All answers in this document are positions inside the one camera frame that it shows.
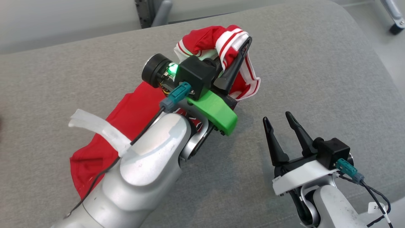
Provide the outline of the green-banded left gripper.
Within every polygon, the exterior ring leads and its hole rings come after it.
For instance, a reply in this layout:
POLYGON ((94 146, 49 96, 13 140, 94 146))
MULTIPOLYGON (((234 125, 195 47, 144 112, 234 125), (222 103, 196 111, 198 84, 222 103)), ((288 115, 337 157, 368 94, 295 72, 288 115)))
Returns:
POLYGON ((180 102, 185 101, 221 134, 229 136, 236 127, 238 117, 234 112, 236 101, 228 95, 251 43, 252 37, 249 36, 221 77, 219 58, 201 60, 190 56, 177 64, 162 54, 148 59, 141 77, 144 82, 165 93, 166 98, 159 104, 160 113, 174 112, 180 102))

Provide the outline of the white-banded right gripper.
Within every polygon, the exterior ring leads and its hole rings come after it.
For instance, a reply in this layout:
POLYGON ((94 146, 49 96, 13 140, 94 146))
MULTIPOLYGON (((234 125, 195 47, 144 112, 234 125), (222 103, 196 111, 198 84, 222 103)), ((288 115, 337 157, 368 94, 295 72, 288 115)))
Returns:
MULTIPOLYGON (((296 120, 291 112, 286 111, 287 121, 295 131, 298 141, 302 147, 302 156, 310 157, 317 154, 317 149, 313 147, 313 139, 296 120)), ((289 156, 284 153, 279 145, 269 119, 262 119, 265 136, 269 148, 271 163, 274 167, 282 166, 289 162, 289 156)), ((289 193, 297 209, 301 224, 305 227, 317 227, 320 224, 320 215, 316 206, 305 197, 305 190, 314 186, 331 185, 335 186, 334 179, 338 170, 329 170, 317 160, 307 162, 283 176, 276 177, 272 181, 272 188, 275 195, 281 196, 289 193)))

